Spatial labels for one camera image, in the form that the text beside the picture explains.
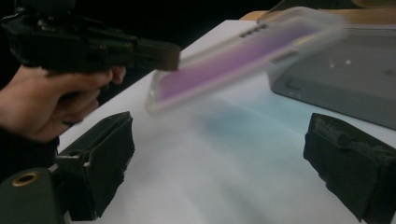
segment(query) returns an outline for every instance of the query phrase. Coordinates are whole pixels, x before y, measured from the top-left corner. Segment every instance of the clear plastic case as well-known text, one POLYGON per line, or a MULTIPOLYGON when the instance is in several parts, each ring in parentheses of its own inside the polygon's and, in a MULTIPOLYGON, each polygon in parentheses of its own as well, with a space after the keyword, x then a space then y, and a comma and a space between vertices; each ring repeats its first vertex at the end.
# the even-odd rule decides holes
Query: clear plastic case
POLYGON ((292 7, 214 48, 181 59, 176 71, 155 71, 146 109, 151 115, 190 103, 262 71, 286 69, 347 35, 347 21, 307 7, 292 7))

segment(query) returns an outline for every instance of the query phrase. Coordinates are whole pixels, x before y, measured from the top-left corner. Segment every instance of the white surface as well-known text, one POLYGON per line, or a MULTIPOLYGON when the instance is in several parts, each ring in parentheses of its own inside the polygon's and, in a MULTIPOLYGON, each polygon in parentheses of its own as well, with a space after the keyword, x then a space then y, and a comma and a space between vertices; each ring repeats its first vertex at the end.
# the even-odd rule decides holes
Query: white surface
MULTIPOLYGON (((225 21, 182 57, 254 24, 225 21)), ((100 119, 124 111, 134 118, 135 154, 124 183, 102 217, 73 223, 359 223, 303 158, 311 114, 343 119, 396 147, 394 131, 272 93, 265 74, 173 117, 152 118, 144 108, 151 78, 61 136, 63 150, 100 119)))

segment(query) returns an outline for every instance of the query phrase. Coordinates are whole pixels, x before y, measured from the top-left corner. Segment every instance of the hand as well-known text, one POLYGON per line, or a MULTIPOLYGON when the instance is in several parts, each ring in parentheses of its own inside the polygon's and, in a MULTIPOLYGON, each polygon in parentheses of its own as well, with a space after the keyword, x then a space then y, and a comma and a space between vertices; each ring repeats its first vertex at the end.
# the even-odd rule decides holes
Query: hand
POLYGON ((95 110, 100 88, 110 81, 121 84, 125 73, 121 66, 92 74, 52 74, 22 65, 0 90, 0 126, 30 140, 48 142, 65 132, 67 123, 80 122, 95 110))

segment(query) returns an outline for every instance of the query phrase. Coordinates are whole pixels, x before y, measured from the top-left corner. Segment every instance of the sleeve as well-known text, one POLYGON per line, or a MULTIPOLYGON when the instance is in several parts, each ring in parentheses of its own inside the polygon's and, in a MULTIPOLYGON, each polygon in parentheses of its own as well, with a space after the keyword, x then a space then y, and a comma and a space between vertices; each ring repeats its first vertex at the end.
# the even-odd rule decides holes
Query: sleeve
POLYGON ((0 183, 19 171, 51 167, 58 146, 59 137, 41 144, 0 129, 0 183))

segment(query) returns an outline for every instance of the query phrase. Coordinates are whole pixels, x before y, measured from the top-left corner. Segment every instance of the purple liquid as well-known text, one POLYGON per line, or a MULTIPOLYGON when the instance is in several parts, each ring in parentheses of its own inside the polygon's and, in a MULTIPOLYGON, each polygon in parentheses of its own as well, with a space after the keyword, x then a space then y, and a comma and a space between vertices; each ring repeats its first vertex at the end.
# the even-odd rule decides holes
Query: purple liquid
POLYGON ((233 70, 253 63, 288 45, 296 38, 311 35, 317 30, 318 28, 312 26, 297 24, 292 29, 278 30, 270 35, 253 38, 191 66, 181 68, 160 80, 158 100, 166 100, 210 81, 224 78, 233 70))

